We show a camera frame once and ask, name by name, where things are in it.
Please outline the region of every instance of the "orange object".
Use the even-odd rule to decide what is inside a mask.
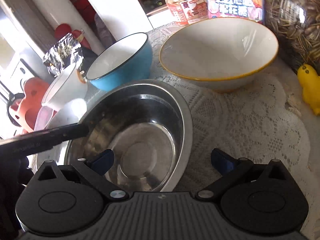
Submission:
[[[24,84],[25,97],[16,100],[9,108],[9,113],[27,132],[33,132],[42,98],[49,84],[38,77],[30,78]]]
[[[87,49],[91,49],[89,42],[83,35],[83,32],[79,30],[74,30],[71,33],[80,42],[82,46],[86,47]]]

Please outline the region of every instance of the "white cabinet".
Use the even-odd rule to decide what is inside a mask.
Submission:
[[[153,28],[173,22],[175,19],[169,9],[148,17]]]
[[[138,0],[88,0],[116,40],[152,30]]]

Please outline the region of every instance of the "yellow rim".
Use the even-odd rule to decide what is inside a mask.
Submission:
[[[205,20],[200,21],[200,22],[204,22],[204,21],[207,21],[207,20],[225,19],[225,18],[222,17],[222,18],[205,19]],[[246,21],[255,22],[255,21],[252,21],[252,20],[249,20],[249,19],[236,18],[236,17],[228,17],[228,19],[241,19],[241,20],[246,20]],[[181,77],[181,78],[185,78],[185,79],[189,79],[189,80],[197,80],[197,81],[225,81],[225,80],[243,78],[243,77],[250,76],[250,75],[252,75],[252,74],[254,74],[254,73],[257,73],[257,72],[261,71],[262,69],[264,69],[265,67],[267,67],[268,65],[270,65],[270,64],[275,60],[275,58],[276,58],[277,55],[278,55],[279,42],[278,42],[277,37],[274,35],[274,33],[273,33],[270,29],[268,29],[267,27],[265,27],[263,24],[258,23],[258,22],[255,22],[255,23],[260,24],[260,25],[262,25],[263,27],[265,27],[265,28],[266,28],[268,31],[270,31],[270,32],[272,33],[272,35],[276,38],[277,50],[276,50],[276,53],[275,53],[275,55],[273,56],[273,58],[272,58],[268,63],[266,63],[266,64],[263,65],[262,67],[260,67],[260,68],[258,68],[258,69],[256,69],[256,70],[253,70],[253,71],[251,71],[251,72],[248,72],[248,73],[245,73],[245,74],[241,74],[241,75],[239,75],[239,76],[233,76],[233,77],[227,77],[227,78],[196,78],[196,77],[188,77],[188,76],[184,76],[184,75],[181,75],[181,74],[177,74],[177,73],[171,71],[166,65],[163,64],[163,62],[162,62],[162,60],[161,60],[161,52],[162,52],[162,49],[163,49],[164,45],[167,43],[167,41],[168,41],[172,36],[174,36],[176,33],[178,33],[179,31],[181,31],[181,30],[183,30],[183,29],[185,29],[185,28],[187,28],[187,27],[189,27],[189,26],[191,26],[191,25],[193,25],[193,24],[197,24],[197,23],[199,23],[199,22],[192,23],[192,24],[189,24],[189,25],[181,28],[180,30],[178,30],[177,32],[175,32],[173,35],[171,35],[171,36],[165,41],[165,43],[161,46],[160,53],[159,53],[159,61],[160,61],[161,65],[165,68],[165,70],[167,70],[167,71],[170,72],[171,74],[174,74],[174,75],[176,75],[176,76],[178,76],[178,77]]]

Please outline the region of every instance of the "jar of sunflower seeds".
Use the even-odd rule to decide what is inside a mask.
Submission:
[[[179,25],[188,25],[208,18],[207,0],[165,0]]]
[[[295,72],[307,63],[320,74],[320,0],[265,0],[265,9],[279,56]]]

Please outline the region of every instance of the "white bowl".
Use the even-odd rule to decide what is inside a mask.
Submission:
[[[87,90],[88,85],[80,81],[75,64],[72,64],[52,82],[44,94],[41,104],[59,111],[69,101],[84,98]]]
[[[214,18],[188,25],[162,46],[159,59],[170,73],[219,92],[254,79],[278,53],[276,36],[241,18]]]
[[[77,98],[68,102],[48,123],[46,129],[57,128],[63,125],[78,123],[82,116],[87,112],[87,104]],[[37,155],[37,169],[45,160],[54,160],[58,165],[63,165],[69,141],[62,142],[54,146],[51,150],[41,152]]]

